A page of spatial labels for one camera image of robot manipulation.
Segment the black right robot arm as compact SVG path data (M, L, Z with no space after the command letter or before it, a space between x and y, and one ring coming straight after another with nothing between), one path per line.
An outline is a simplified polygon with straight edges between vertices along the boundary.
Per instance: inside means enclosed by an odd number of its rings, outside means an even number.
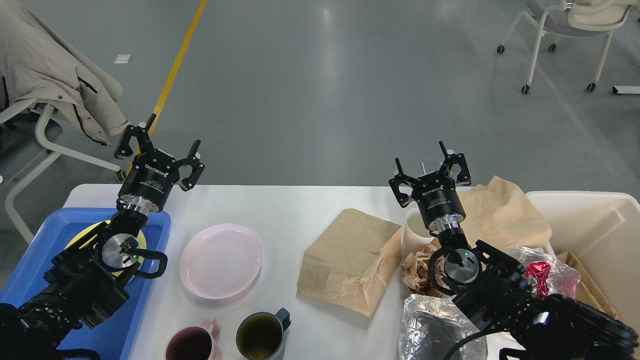
M417 203L423 225L439 241L428 266L430 284L452 296L478 328L451 346L444 359L471 341L507 331L523 349L503 347L501 360L631 360L639 346L633 328L562 294L535 296L521 262L482 240L470 246L456 192L458 184L471 184L466 157L448 151L443 141L439 147L444 158L438 170L412 177L396 159L397 172L388 183L401 207Z

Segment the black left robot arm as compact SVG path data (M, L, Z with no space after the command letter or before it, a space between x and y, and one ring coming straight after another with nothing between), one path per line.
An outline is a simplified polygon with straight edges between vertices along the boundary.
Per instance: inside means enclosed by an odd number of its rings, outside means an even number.
M3 360L98 360L94 350L60 350L72 331L93 329L109 319L130 298L126 285L134 277L154 280L169 263L162 251L142 248L137 237L150 213L160 212L174 185L190 191L205 169L195 140L185 158L176 159L156 148L149 132L156 115L146 123L129 125L122 132L114 157L133 155L132 138L139 153L132 160L109 222L91 228L52 258L44 273L47 286L18 307L1 305L1 358Z

